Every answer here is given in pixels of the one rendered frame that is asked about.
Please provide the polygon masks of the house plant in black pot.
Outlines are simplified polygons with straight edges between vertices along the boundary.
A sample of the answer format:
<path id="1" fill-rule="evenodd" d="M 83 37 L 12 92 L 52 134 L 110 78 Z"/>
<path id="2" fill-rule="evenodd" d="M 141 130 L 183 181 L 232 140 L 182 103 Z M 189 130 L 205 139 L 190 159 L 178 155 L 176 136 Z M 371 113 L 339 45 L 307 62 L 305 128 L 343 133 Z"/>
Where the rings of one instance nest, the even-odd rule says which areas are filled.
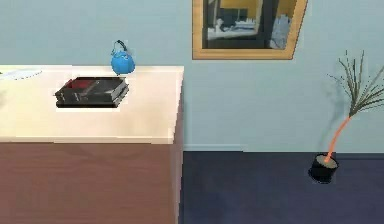
<path id="1" fill-rule="evenodd" d="M 374 75 L 364 79 L 365 51 L 359 59 L 350 58 L 345 51 L 344 58 L 339 58 L 344 74 L 331 76 L 349 97 L 347 116 L 334 132 L 326 153 L 317 154 L 308 169 L 308 175 L 320 184 L 329 184 L 339 168 L 339 162 L 333 156 L 335 146 L 343 129 L 359 112 L 384 107 L 384 65 Z"/>

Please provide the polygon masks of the wood framed wall picture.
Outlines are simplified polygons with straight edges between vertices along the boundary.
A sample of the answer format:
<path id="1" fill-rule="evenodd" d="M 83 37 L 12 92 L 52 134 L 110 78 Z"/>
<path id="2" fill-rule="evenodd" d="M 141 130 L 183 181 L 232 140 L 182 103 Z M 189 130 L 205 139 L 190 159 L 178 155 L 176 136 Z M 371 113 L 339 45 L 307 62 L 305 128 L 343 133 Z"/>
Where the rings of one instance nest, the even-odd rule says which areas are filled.
<path id="1" fill-rule="evenodd" d="M 308 0 L 192 0 L 194 60 L 291 60 Z"/>

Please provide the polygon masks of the black book stack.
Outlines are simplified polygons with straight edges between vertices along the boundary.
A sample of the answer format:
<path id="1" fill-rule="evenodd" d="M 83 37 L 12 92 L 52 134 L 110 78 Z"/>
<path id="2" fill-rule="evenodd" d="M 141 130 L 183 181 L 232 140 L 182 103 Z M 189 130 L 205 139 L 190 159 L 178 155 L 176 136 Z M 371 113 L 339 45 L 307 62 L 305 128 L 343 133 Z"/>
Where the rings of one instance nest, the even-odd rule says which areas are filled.
<path id="1" fill-rule="evenodd" d="M 122 77 L 77 77 L 56 93 L 58 108 L 117 108 L 128 93 Z"/>

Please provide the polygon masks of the brown cabinet with cream top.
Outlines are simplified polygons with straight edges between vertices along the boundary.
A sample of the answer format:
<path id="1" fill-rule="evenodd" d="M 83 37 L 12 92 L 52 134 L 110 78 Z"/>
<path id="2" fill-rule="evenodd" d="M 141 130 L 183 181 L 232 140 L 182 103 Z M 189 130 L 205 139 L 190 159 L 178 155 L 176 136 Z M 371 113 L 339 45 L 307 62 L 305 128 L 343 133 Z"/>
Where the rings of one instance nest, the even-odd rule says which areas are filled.
<path id="1" fill-rule="evenodd" d="M 184 69 L 139 66 L 117 108 L 58 108 L 108 66 L 0 65 L 0 224 L 179 224 Z"/>

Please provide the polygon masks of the pale flat paper sheet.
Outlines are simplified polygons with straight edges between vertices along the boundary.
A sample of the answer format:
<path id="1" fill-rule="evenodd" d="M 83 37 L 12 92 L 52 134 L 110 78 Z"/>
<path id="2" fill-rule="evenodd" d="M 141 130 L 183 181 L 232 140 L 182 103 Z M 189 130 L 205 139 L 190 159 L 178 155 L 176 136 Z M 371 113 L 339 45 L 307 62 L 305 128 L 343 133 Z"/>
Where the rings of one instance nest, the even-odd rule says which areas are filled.
<path id="1" fill-rule="evenodd" d="M 8 71 L 0 75 L 0 80 L 21 80 L 27 79 L 41 73 L 40 69 L 18 69 Z"/>

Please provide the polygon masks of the blue kettle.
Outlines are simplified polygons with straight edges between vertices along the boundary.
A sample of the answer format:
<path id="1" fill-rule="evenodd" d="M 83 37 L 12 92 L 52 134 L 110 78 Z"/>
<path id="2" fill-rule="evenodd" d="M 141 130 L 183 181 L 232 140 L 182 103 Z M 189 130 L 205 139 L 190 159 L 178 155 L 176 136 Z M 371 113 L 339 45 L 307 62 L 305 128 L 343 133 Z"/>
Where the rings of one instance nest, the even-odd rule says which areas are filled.
<path id="1" fill-rule="evenodd" d="M 116 40 L 111 51 L 111 67 L 117 75 L 125 75 L 135 70 L 135 62 L 127 46 Z"/>

